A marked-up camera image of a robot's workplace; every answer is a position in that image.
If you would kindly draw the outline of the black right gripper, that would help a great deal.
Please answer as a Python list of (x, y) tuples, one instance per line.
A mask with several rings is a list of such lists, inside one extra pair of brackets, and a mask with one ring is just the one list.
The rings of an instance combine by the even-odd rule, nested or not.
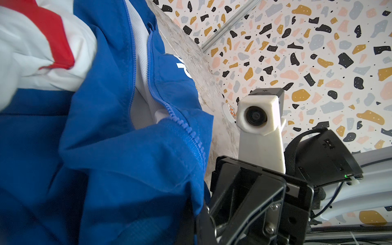
[[(234, 169), (223, 169), (234, 166)], [(295, 177), (228, 156), (216, 160), (209, 215), (219, 245), (305, 241), (314, 190)]]

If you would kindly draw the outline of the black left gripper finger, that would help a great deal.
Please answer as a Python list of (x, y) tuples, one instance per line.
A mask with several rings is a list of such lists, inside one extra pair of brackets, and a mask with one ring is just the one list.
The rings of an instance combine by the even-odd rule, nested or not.
[(175, 245), (217, 245), (215, 226), (205, 203), (194, 216), (192, 202), (187, 202), (182, 217)]

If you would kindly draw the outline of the blue red white jacket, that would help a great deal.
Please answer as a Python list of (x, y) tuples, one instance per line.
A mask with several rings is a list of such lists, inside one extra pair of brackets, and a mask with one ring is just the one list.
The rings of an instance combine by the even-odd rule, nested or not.
[(197, 244), (212, 128), (146, 1), (1, 1), (1, 244)]

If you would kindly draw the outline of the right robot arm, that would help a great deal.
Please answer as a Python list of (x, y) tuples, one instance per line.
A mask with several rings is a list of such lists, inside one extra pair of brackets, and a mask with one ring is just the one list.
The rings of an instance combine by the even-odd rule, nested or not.
[[(221, 156), (212, 174), (212, 198), (196, 222), (200, 245), (301, 245), (305, 242), (348, 241), (376, 244), (392, 236), (387, 227), (311, 228), (345, 185), (370, 182), (362, 166), (336, 134), (316, 128), (296, 137), (283, 154), (272, 149), (273, 135), (240, 133), (245, 147), (234, 159)], [(331, 201), (319, 213), (314, 193), (337, 184)]]

